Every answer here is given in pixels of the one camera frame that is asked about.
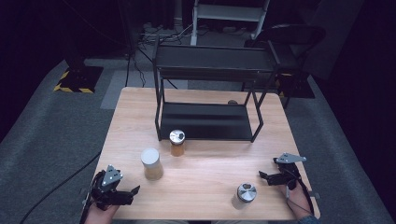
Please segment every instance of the wooden table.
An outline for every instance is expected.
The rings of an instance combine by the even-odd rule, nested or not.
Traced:
[[[168,101],[193,103],[243,103],[246,98],[240,91],[166,90],[166,94]],[[254,143],[186,140],[186,152],[181,157],[170,155],[168,140],[158,141],[156,106],[154,89],[124,88],[121,92],[95,173],[113,164],[123,174],[117,190],[141,188],[132,205],[120,208],[116,219],[294,219],[282,193],[259,177],[259,170],[269,175],[279,173],[273,158],[283,152],[299,154],[276,94],[265,96],[261,108],[264,126]],[[247,107],[251,127],[257,127],[254,105]],[[140,153],[147,147],[160,151],[164,174],[157,181],[144,176]],[[310,189],[303,164],[296,164]],[[245,182],[256,187],[256,199],[234,203],[237,187]],[[319,217],[314,198],[313,203]]]

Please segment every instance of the human hand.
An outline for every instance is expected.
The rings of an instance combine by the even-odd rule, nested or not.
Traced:
[[[119,205],[110,205],[106,211],[103,211],[93,203],[90,206],[85,224],[110,224],[119,208]]]
[[[278,188],[286,197],[286,185],[278,185]],[[289,190],[289,198],[287,203],[298,220],[312,215],[308,200],[306,199],[303,191],[303,187],[298,181],[296,181],[296,188],[294,190]]]

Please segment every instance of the gray carpet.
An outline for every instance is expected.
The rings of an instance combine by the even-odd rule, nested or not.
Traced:
[[[243,35],[208,33],[198,37],[198,44],[234,47],[243,46],[245,40]],[[150,77],[149,61],[138,52],[136,61]],[[34,204],[102,149],[114,113],[111,108],[125,83],[122,71],[126,71],[127,62],[90,59],[86,64],[105,68],[94,94],[53,91],[67,67],[60,63],[47,74],[0,144],[0,223],[19,223]],[[136,71],[131,70],[132,82],[140,85]],[[304,166],[320,197],[321,221],[394,223],[318,86],[312,78],[309,82],[316,98],[291,99],[286,114],[301,155],[308,158]],[[25,223],[78,223],[96,163],[55,190]]]

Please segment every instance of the black metal shelf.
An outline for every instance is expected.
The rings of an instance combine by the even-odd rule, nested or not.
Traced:
[[[187,139],[254,142],[263,125],[260,106],[271,81],[262,89],[260,99],[254,83],[264,73],[270,73],[270,80],[274,79],[279,65],[271,42],[267,49],[197,47],[161,45],[157,36],[152,62],[157,97],[155,125],[160,141],[179,129]],[[243,105],[182,104],[166,102],[164,79],[239,81],[249,82],[251,87]],[[250,96],[259,118],[255,133],[248,118]]]
[[[182,130],[190,139],[248,140],[253,134],[244,105],[163,104],[161,137]]]

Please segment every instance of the robotic hand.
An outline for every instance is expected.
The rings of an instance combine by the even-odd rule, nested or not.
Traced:
[[[102,170],[93,179],[88,192],[87,199],[83,202],[84,208],[80,220],[83,224],[87,218],[90,206],[96,203],[96,206],[106,211],[110,205],[131,204],[134,196],[139,192],[140,186],[128,191],[117,191],[116,187],[122,179],[120,170],[116,170],[111,164],[107,170]]]
[[[308,189],[301,179],[300,172],[295,164],[297,161],[306,161],[306,157],[295,156],[285,152],[279,158],[274,158],[274,163],[277,164],[280,174],[268,175],[259,171],[259,175],[261,178],[267,180],[269,186],[286,185],[287,199],[289,199],[289,191],[296,188],[298,181],[303,187],[304,195],[311,209],[311,214],[314,215],[314,206],[309,196]]]

